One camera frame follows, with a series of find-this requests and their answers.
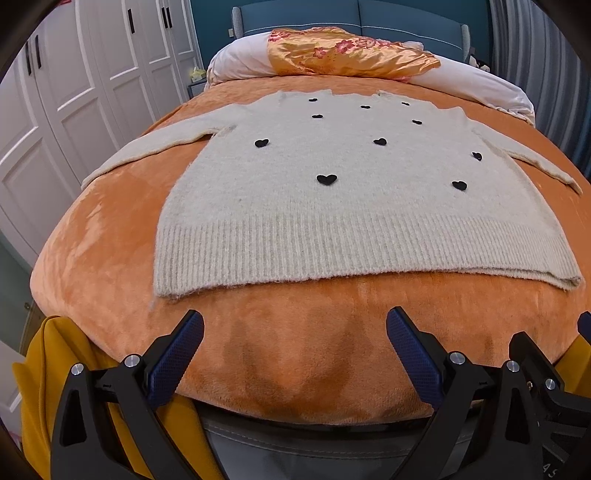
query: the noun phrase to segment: white paneled door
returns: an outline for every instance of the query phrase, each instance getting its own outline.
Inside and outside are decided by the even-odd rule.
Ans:
[[[74,0],[51,12],[31,37],[33,67],[51,129],[80,182],[124,145],[101,85],[83,11]]]
[[[131,142],[160,117],[133,40],[137,9],[132,0],[85,0],[85,4],[100,77],[125,142]]]
[[[168,18],[163,0],[131,0],[137,35],[132,39],[140,49],[148,81],[160,117],[188,99],[181,84],[174,59],[173,46],[167,34]]]
[[[191,83],[191,72],[201,68],[189,0],[165,0],[168,34],[171,35],[183,92]]]
[[[24,357],[0,342],[0,417],[9,432],[21,436],[21,396],[12,374],[12,364]]]
[[[30,265],[80,193],[43,110],[35,61],[29,42],[0,83],[0,228]]]

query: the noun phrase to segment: pillow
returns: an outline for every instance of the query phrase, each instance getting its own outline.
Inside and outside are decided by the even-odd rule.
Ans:
[[[267,42],[277,75],[339,75],[408,80],[440,65],[431,53],[337,27],[277,28]]]
[[[270,35],[266,32],[240,38],[217,52],[207,69],[206,88],[229,80],[276,76],[267,50]],[[419,48],[420,44],[403,45]],[[535,126],[534,105],[518,86],[468,64],[435,57],[441,66],[411,77],[409,83],[481,103]]]

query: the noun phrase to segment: orange blanket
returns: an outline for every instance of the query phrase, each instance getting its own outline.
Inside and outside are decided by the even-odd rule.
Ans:
[[[277,90],[371,95],[387,90],[466,114],[538,151],[579,182],[578,196],[520,163],[561,222],[585,278],[591,275],[591,186],[541,133],[482,105],[391,80],[297,76],[216,86],[155,128]],[[472,361],[500,365],[525,330],[551,359],[575,339],[591,307],[587,285],[476,274],[405,273],[295,284],[218,288],[172,301],[152,296],[154,239],[174,182],[206,145],[182,145],[92,183],[45,245],[31,279],[46,314],[71,317],[120,361],[170,333],[189,308],[205,318],[204,341],[178,392],[238,413],[295,423],[370,423],[428,414],[385,332],[401,305],[417,326]]]

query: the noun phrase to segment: orange floral pillowcase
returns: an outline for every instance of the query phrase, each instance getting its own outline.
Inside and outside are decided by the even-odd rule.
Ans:
[[[405,81],[441,65],[428,51],[353,35],[338,27],[276,28],[269,35],[267,53],[280,76],[339,75]]]

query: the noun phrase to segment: blue headboard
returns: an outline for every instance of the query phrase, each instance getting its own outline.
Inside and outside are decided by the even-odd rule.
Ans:
[[[361,35],[358,0],[335,3],[318,0],[271,0],[234,7],[232,23],[236,38],[288,27],[305,30],[311,27],[336,26]]]
[[[304,30],[337,26],[355,34],[390,41],[414,40],[425,49],[457,61],[470,52],[470,30],[440,15],[375,0],[271,0],[234,7],[234,35],[241,38],[288,27]]]

